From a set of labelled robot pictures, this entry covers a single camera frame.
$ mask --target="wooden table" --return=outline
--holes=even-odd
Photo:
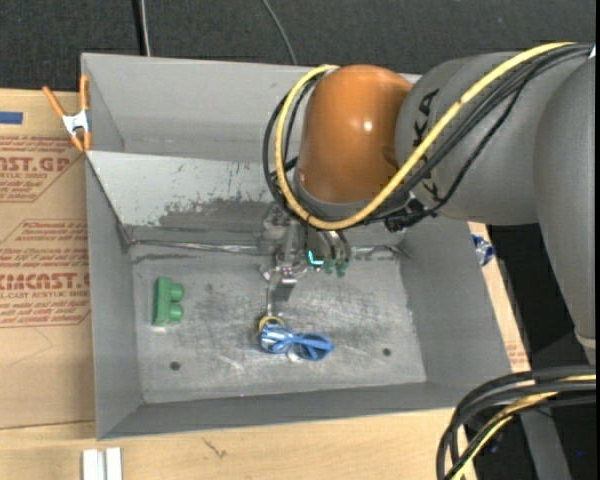
[[[0,109],[12,110],[17,94],[30,102],[28,126],[44,127],[35,117],[35,109],[46,104],[38,91],[0,90]],[[483,225],[469,227],[486,236]],[[492,261],[484,274],[512,368],[528,369],[498,263]],[[0,479],[77,479],[83,450],[113,446],[122,448],[125,480],[434,479],[435,451],[451,413],[443,409],[106,442],[94,439],[91,421],[2,429]]]

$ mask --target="green light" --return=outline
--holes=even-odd
[[[312,265],[324,265],[324,260],[316,260],[313,257],[313,251],[309,251],[307,253],[307,258],[309,258],[309,263],[311,263]]]

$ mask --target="scratched surface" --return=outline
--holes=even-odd
[[[261,351],[255,323],[264,309],[264,258],[247,254],[133,249],[138,359],[143,398],[162,403],[424,382],[420,347],[400,277],[400,253],[358,255],[347,275],[312,272],[284,305],[296,332],[321,332],[336,349],[320,362]],[[151,326],[158,276],[184,285],[184,316]]]

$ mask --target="cardboard sheet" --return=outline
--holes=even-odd
[[[0,428],[91,420],[85,160],[42,92],[0,110],[24,114],[0,125]]]

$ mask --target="orange clip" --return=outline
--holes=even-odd
[[[42,88],[42,92],[49,100],[51,104],[51,108],[56,113],[56,115],[62,119],[64,122],[67,131],[71,134],[71,142],[73,145],[80,151],[84,153],[84,150],[91,149],[91,129],[89,127],[89,77],[87,75],[82,75],[80,77],[80,112],[78,112],[74,116],[69,116],[65,113],[62,105],[56,98],[55,94],[47,87],[46,85]],[[78,135],[76,134],[76,130],[78,128],[82,128],[84,131],[84,135],[82,140],[83,144],[78,139]]]

